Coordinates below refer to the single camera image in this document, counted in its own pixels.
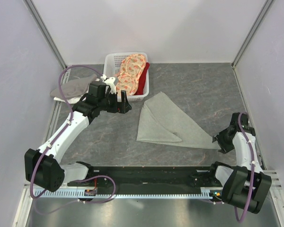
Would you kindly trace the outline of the grey-green cloth napkin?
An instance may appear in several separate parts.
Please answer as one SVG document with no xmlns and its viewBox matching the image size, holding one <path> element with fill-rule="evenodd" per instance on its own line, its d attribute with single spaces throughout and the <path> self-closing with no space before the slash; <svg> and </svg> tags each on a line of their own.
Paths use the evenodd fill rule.
<svg viewBox="0 0 284 227">
<path fill-rule="evenodd" d="M 163 92 L 142 106 L 137 141 L 219 150 L 217 142 Z"/>
</svg>

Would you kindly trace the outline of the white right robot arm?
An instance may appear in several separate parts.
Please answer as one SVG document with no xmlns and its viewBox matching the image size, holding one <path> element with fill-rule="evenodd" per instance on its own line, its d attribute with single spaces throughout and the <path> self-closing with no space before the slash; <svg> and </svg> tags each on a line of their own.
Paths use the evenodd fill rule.
<svg viewBox="0 0 284 227">
<path fill-rule="evenodd" d="M 212 186 L 222 185 L 222 202 L 242 209 L 244 213 L 260 212 L 272 185 L 257 159 L 255 129 L 246 113 L 233 113 L 229 126 L 213 137 L 223 154 L 236 153 L 236 166 L 222 162 L 211 165 L 207 174 Z"/>
</svg>

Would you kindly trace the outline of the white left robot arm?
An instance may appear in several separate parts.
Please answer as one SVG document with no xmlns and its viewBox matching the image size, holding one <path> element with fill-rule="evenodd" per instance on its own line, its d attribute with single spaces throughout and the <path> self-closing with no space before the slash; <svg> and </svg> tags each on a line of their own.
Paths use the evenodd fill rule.
<svg viewBox="0 0 284 227">
<path fill-rule="evenodd" d="M 71 112 L 54 135 L 38 149 L 25 153 L 25 174 L 31 185 L 55 192 L 64 183 L 79 181 L 84 186 L 94 182 L 91 166 L 84 162 L 60 165 L 66 150 L 102 111 L 125 114 L 131 110 L 126 91 L 113 92 L 111 85 L 95 81 L 88 93 L 73 105 Z"/>
</svg>

